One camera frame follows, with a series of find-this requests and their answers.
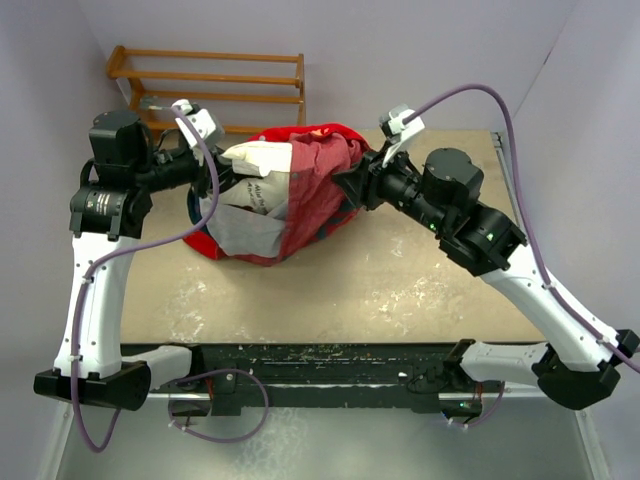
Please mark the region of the white pillow insert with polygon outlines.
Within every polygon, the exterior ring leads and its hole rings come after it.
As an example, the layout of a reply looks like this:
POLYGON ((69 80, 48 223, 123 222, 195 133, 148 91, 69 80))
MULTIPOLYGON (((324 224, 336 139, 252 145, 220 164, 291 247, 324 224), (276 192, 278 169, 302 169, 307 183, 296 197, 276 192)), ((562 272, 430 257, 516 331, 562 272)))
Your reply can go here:
POLYGON ((248 141, 226 149, 221 164, 237 182, 198 201, 202 213, 216 209, 206 228, 229 256, 278 256, 289 210, 293 146, 288 142, 248 141))

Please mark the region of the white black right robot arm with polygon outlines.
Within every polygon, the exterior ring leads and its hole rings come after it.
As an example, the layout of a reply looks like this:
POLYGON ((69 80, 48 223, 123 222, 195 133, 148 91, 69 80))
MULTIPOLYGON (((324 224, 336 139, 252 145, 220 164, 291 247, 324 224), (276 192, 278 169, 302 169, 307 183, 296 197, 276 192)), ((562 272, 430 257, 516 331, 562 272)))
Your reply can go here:
POLYGON ((465 152, 434 150, 419 172, 405 152, 385 162, 372 151, 332 180, 354 207, 388 203, 427 228, 449 260, 500 292, 543 334, 544 342, 530 345, 458 342, 444 369, 452 389, 484 381, 537 386, 571 410, 611 396, 617 367, 635 353, 638 335, 609 327, 571 295, 554 297, 559 286, 536 265, 525 233, 480 201, 484 174, 465 152))

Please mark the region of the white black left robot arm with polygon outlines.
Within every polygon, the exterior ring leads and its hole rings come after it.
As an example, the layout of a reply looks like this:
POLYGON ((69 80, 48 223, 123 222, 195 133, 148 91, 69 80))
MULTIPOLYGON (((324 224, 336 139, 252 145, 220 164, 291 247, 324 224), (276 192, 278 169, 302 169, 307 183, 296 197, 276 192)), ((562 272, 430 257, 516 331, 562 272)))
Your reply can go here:
POLYGON ((107 112, 94 120, 93 156, 70 201, 74 274, 65 332, 52 368, 34 378, 38 395, 135 411, 165 383, 194 392, 205 382, 206 369, 188 347, 121 354, 126 283, 152 194, 181 185, 207 194, 218 181, 214 160, 222 126, 187 100, 172 108, 181 113, 180 143, 172 151, 154 147, 150 127, 133 111, 107 112))

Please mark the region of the red printed pillowcase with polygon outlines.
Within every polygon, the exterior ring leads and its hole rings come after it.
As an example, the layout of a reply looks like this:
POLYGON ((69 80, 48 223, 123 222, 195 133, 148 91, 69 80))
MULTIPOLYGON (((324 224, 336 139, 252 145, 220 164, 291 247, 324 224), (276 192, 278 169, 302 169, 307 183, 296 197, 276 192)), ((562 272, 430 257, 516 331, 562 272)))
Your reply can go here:
MULTIPOLYGON (((354 166, 370 149, 355 130, 338 123, 307 127, 275 127, 245 141, 288 142, 293 146, 289 183, 289 210, 280 251, 275 258, 255 255, 229 256, 209 234, 206 224, 186 237, 186 244, 211 259, 235 258, 260 266, 272 266, 291 257, 300 249, 331 235, 358 213, 342 190, 333 183, 332 175, 354 166)), ((187 196, 192 222, 202 213, 194 193, 187 196)))

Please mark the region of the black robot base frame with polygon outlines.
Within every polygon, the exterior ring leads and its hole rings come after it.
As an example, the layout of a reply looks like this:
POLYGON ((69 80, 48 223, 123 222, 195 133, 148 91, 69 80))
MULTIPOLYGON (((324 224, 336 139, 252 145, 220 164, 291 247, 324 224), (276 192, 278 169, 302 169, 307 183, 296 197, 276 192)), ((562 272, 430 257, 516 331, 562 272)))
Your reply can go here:
POLYGON ((500 391, 478 383, 448 359, 452 343, 208 343, 191 345, 189 381, 156 396, 191 400, 213 416, 245 407, 408 409, 477 417, 500 391))

